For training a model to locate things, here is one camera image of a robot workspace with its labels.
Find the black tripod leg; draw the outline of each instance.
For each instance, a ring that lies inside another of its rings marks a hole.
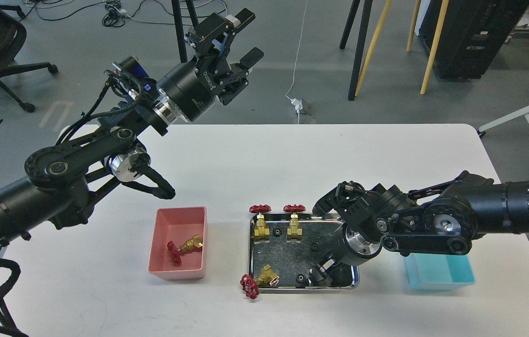
[[[181,17],[181,6],[179,0],[171,0],[171,6],[173,6],[173,19],[175,19],[175,34],[177,34],[177,48],[179,48],[179,60],[181,63],[188,61],[187,53],[185,52],[185,41],[184,41],[184,22]]]
[[[192,0],[185,0],[185,5],[188,7],[188,13],[190,13],[191,25],[196,28],[198,26],[198,17],[196,16],[194,2]]]
[[[367,29],[369,19],[371,18],[371,7],[373,0],[365,0],[365,8],[362,9],[362,19],[360,21],[360,30],[358,32],[358,43],[356,44],[356,56],[354,56],[354,66],[352,67],[352,79],[350,79],[350,90],[348,90],[348,100],[353,101],[356,96],[356,86],[358,84],[358,75],[360,74],[360,64],[362,55],[365,51],[365,41],[367,40]]]
[[[348,42],[348,36],[350,36],[350,31],[352,30],[352,25],[354,25],[354,18],[356,17],[356,11],[360,5],[360,0],[352,0],[352,7],[350,7],[350,12],[348,13],[348,21],[345,22],[344,33],[341,36],[341,42],[339,43],[339,48],[344,49],[345,44]]]

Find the black gear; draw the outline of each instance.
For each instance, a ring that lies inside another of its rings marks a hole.
[[[308,279],[304,276],[304,274],[298,274],[296,275],[296,284],[299,288],[303,288],[308,284]]]

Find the brass valve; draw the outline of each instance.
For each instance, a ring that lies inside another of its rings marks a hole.
[[[262,268],[260,274],[256,277],[256,284],[261,288],[271,288],[277,286],[279,275],[273,271],[270,264]]]
[[[261,240],[269,240],[271,237],[271,230],[265,221],[265,213],[270,212],[270,205],[254,205],[250,207],[250,213],[257,213],[256,215],[256,224],[254,224],[254,233],[252,233],[252,238],[255,242]]]
[[[301,241],[302,228],[300,226],[300,218],[298,213],[305,211],[306,208],[303,205],[286,205],[283,207],[283,211],[286,213],[292,213],[290,216],[290,226],[287,228],[287,240],[298,240]]]
[[[179,252],[181,252],[181,254],[188,254],[190,252],[200,251],[202,250],[202,245],[203,245],[202,236],[197,234],[197,235],[192,236],[191,239],[189,239],[183,245],[181,245],[179,247]]]

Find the wooden stand leg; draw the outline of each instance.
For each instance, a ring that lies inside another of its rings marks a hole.
[[[410,35],[408,35],[408,46],[406,51],[410,52],[412,50],[412,38],[414,38],[414,28],[416,28],[416,19],[419,17],[420,9],[420,0],[416,0],[416,5],[414,6],[414,13],[412,13],[412,22],[410,23]]]
[[[360,88],[362,87],[362,82],[365,79],[365,74],[367,74],[369,63],[371,63],[371,58],[373,56],[373,52],[375,51],[376,43],[379,40],[379,35],[381,34],[381,30],[383,29],[383,25],[385,24],[387,13],[389,13],[391,1],[392,0],[386,0],[385,7],[383,7],[383,12],[381,13],[381,17],[379,18],[377,27],[375,28],[375,33],[373,34],[371,45],[369,46],[369,50],[367,51],[367,57],[365,57],[365,62],[362,64],[362,70],[360,71],[360,76],[358,77],[358,84],[356,85],[355,96],[358,96],[358,94],[360,93]]]
[[[437,46],[440,44],[441,30],[444,27],[446,20],[446,13],[448,11],[449,0],[442,0],[440,16],[437,19],[437,26],[435,27],[435,36],[433,36],[433,44],[431,45],[431,53],[429,53],[429,61],[427,62],[427,70],[425,70],[425,78],[423,79],[423,86],[420,88],[420,94],[427,93],[427,86],[429,86],[429,78],[431,78],[431,71],[433,70],[433,63],[435,62],[435,55],[437,54]]]

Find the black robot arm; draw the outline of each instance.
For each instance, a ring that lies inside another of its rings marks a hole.
[[[185,36],[194,48],[194,58],[159,81],[151,79],[135,58],[113,63],[114,70],[105,71],[108,79],[93,107],[69,126],[53,147],[29,156],[24,166],[26,177],[0,189],[0,248],[19,236],[29,240],[29,230],[46,220],[57,229],[86,224],[98,201],[119,185],[158,198],[173,198],[175,190],[149,166],[150,156],[138,135],[151,126],[164,136],[177,119],[193,122],[215,100],[223,105],[231,102],[248,85],[251,67],[263,56],[253,48],[239,63],[227,62],[233,38],[253,20],[254,13],[245,8],[236,16],[210,15]],[[109,89],[124,101],[110,111],[94,113]],[[74,138],[94,119],[98,119],[97,130]],[[95,163],[100,163],[100,169],[88,172]],[[156,186],[134,181],[142,175]],[[89,189],[89,183],[109,176],[97,190]],[[0,267],[12,271],[0,285],[0,332],[23,335],[2,301],[15,283],[19,267],[1,258]]]
[[[437,196],[417,204],[421,198]],[[468,254],[472,241],[489,233],[529,233],[529,181],[494,184],[462,172],[456,179],[404,193],[378,184],[366,190],[342,182],[320,198],[315,216],[335,209],[344,221],[333,248],[313,269],[314,281],[338,264],[362,264],[381,248],[407,255]]]

